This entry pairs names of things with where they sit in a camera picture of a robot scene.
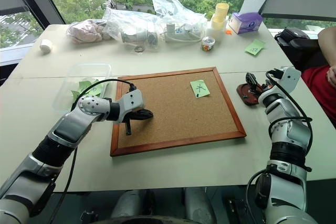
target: black bag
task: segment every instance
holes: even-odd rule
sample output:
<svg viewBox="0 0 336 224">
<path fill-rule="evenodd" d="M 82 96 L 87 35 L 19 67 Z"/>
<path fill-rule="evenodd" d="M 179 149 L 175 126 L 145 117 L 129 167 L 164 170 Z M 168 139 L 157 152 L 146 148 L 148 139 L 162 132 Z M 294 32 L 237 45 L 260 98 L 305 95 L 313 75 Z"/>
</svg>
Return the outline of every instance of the black bag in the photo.
<svg viewBox="0 0 336 224">
<path fill-rule="evenodd" d="M 292 39 L 309 39 L 308 35 L 301 31 L 299 28 L 285 28 L 282 32 L 276 34 L 274 38 L 278 40 L 278 38 L 283 39 L 285 42 L 289 43 Z"/>
</svg>

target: tissue box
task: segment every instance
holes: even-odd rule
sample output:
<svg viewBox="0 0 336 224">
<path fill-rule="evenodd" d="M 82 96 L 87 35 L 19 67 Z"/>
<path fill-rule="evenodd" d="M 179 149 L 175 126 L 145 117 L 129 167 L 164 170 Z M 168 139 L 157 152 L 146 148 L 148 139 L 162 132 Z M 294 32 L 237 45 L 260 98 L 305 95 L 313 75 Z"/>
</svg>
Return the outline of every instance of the tissue box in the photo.
<svg viewBox="0 0 336 224">
<path fill-rule="evenodd" d="M 248 31 L 257 31 L 261 24 L 262 17 L 258 13 L 232 13 L 229 25 L 238 34 Z"/>
</svg>

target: clear plastic container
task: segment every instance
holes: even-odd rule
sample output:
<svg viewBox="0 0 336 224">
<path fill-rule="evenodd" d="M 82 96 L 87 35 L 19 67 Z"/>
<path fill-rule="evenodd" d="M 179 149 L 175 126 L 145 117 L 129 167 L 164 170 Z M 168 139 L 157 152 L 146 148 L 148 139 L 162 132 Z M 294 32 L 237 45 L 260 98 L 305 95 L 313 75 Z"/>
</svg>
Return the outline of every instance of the clear plastic container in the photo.
<svg viewBox="0 0 336 224">
<path fill-rule="evenodd" d="M 105 80 L 111 76 L 111 65 L 106 63 L 83 63 L 73 65 L 66 78 L 64 79 L 61 88 L 52 103 L 52 107 L 59 113 L 65 114 L 70 111 L 73 101 L 71 91 L 78 91 L 80 81 Z M 103 83 L 100 97 L 104 96 L 108 83 Z"/>
</svg>

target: black chair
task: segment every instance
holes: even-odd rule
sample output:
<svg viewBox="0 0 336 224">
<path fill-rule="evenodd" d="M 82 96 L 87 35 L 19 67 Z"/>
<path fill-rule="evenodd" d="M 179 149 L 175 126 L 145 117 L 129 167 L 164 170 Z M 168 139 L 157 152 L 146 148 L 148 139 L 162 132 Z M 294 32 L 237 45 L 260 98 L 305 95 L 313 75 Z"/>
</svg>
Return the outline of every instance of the black chair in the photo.
<svg viewBox="0 0 336 224">
<path fill-rule="evenodd" d="M 281 33 L 278 33 L 274 39 L 296 69 L 304 72 L 308 68 L 328 64 L 317 39 L 309 39 L 308 35 L 298 28 L 289 29 L 297 35 L 296 38 L 282 36 Z"/>
</svg>

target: white table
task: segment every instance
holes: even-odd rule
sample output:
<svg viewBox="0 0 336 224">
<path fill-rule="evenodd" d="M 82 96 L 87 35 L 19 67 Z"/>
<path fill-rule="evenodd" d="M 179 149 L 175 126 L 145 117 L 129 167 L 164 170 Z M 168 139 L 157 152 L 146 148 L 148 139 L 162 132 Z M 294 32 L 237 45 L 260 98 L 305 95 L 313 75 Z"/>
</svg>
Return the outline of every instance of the white table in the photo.
<svg viewBox="0 0 336 224">
<path fill-rule="evenodd" d="M 224 35 L 220 45 L 203 52 L 197 44 L 162 42 L 157 51 L 145 50 L 138 55 L 133 48 L 115 40 L 95 44 L 73 44 L 66 36 L 67 25 L 50 25 L 36 40 L 26 57 L 10 78 L 64 77 L 77 63 L 109 63 L 114 76 L 146 74 L 216 66 L 219 73 L 267 71 L 274 67 L 291 66 L 290 61 L 270 36 L 264 23 L 259 31 Z M 42 39 L 53 43 L 47 55 L 39 49 Z M 264 41 L 265 48 L 257 57 L 244 52 L 254 39 Z"/>
</svg>

